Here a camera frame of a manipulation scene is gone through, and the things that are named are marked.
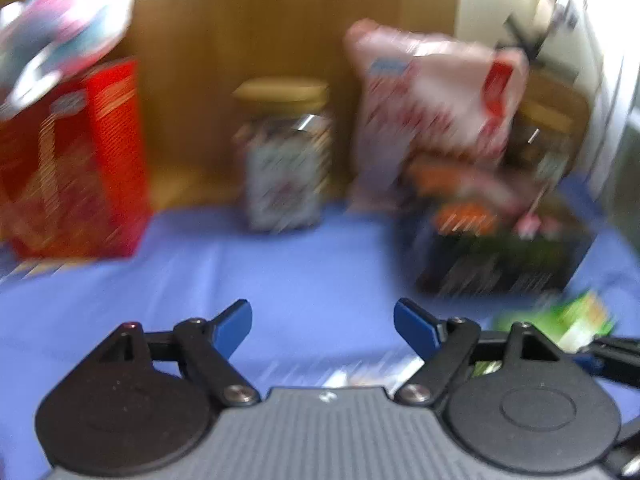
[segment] screw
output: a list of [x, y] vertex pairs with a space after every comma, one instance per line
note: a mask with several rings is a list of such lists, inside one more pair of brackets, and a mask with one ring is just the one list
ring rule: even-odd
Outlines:
[[338, 396], [333, 392], [322, 392], [320, 395], [318, 395], [318, 399], [322, 400], [322, 402], [326, 402], [327, 404], [337, 398]]
[[258, 393], [250, 386], [232, 384], [225, 388], [225, 399], [235, 404], [249, 404], [254, 402]]
[[431, 399], [431, 392], [421, 384], [406, 384], [400, 389], [399, 395], [407, 404], [422, 404]]

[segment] gold jar lid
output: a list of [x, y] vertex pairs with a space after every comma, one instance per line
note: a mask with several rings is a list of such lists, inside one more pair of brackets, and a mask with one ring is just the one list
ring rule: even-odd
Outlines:
[[317, 114], [326, 107], [329, 85], [320, 79], [259, 77], [242, 83], [233, 96], [255, 114]]

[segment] black container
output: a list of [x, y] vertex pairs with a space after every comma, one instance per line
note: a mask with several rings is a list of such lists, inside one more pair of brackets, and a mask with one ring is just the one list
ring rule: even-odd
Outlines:
[[556, 193], [543, 199], [538, 213], [558, 220], [562, 228], [556, 236], [538, 235], [532, 240], [509, 230], [492, 235], [440, 234], [433, 216], [442, 204], [433, 198], [409, 198], [397, 225], [405, 273], [421, 291], [430, 294], [562, 290], [594, 239]]

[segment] green package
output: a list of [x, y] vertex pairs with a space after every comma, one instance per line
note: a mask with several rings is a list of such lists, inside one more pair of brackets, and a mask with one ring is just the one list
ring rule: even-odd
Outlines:
[[[565, 352], [577, 352], [594, 338], [608, 335], [615, 326], [605, 305], [593, 291], [537, 312], [503, 312], [494, 317], [491, 330], [508, 332], [517, 321], [533, 323]], [[495, 372], [499, 367], [500, 362], [479, 362], [474, 375]]]

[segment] plastic bag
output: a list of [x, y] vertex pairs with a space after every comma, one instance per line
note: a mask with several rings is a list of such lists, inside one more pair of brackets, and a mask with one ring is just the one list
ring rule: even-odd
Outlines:
[[129, 27], [133, 0], [26, 0], [0, 10], [0, 119], [90, 67]]
[[396, 180], [414, 152], [500, 162], [527, 79], [520, 50], [495, 51], [370, 20], [355, 23], [345, 41], [364, 83], [354, 140], [356, 206], [394, 207]]

